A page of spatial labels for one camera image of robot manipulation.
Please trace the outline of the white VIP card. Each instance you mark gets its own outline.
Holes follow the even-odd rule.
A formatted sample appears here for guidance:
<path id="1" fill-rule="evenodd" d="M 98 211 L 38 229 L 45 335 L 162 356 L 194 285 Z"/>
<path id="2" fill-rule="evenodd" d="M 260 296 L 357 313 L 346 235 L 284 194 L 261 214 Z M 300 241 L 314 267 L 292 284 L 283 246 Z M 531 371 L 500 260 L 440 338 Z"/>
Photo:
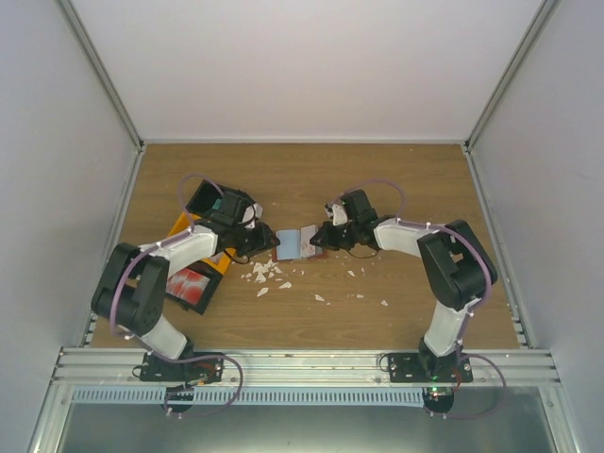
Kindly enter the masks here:
<path id="1" fill-rule="evenodd" d="M 310 240 L 318 232 L 317 225 L 303 226 L 300 228 L 300 258 L 314 259 L 323 255 L 323 249 L 313 245 Z"/>

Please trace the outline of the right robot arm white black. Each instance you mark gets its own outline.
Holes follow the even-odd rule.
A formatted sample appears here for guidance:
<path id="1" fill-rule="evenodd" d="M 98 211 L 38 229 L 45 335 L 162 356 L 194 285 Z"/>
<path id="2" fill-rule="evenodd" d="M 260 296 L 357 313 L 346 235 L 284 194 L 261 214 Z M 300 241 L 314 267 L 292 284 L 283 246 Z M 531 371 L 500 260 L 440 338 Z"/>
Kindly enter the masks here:
<path id="1" fill-rule="evenodd" d="M 353 190 L 326 204 L 328 220 L 310 243 L 350 251 L 357 245 L 419 258 L 436 299 L 432 320 L 418 345 L 418 371 L 427 381 L 447 376 L 461 362 L 470 317 L 491 296 L 497 272 L 473 229 L 463 220 L 446 225 L 379 216 L 365 191 Z"/>

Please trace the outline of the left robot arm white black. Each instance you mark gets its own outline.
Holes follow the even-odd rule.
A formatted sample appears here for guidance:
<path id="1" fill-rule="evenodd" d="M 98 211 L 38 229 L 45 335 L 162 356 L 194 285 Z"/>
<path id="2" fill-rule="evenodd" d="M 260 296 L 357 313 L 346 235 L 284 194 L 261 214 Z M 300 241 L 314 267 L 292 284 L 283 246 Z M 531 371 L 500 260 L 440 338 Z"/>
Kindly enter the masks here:
<path id="1" fill-rule="evenodd" d="M 174 381 L 189 378 L 193 356 L 187 337 L 163 315 L 169 278 L 191 264 L 233 249 L 252 258 L 279 245 L 276 233 L 261 220 L 261 209 L 247 194 L 219 192 L 218 206 L 183 231 L 144 245 L 117 244 L 92 297 L 92 311 L 109 321 L 113 334 L 134 336 L 161 361 Z"/>

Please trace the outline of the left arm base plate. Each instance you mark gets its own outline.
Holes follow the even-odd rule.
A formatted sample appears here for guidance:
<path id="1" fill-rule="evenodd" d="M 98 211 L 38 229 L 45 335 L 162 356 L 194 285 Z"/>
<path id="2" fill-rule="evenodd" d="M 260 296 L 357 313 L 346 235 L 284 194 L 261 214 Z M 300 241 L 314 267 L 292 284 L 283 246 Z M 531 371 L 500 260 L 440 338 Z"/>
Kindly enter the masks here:
<path id="1" fill-rule="evenodd" d="M 145 354 L 132 376 L 144 382 L 213 383 L 222 380 L 224 361 L 217 358 L 187 363 L 173 363 L 155 354 Z"/>

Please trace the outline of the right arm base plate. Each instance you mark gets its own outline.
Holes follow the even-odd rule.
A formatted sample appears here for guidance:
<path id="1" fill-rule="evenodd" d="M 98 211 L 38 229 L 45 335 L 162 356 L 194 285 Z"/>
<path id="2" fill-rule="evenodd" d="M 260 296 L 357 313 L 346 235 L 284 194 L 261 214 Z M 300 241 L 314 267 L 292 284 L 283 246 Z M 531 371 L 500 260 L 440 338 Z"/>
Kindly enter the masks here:
<path id="1" fill-rule="evenodd" d="M 377 359 L 380 371 L 392 383 L 453 384 L 474 380 L 468 359 L 458 361 L 455 352 L 444 357 L 431 357 L 420 352 L 390 352 Z"/>

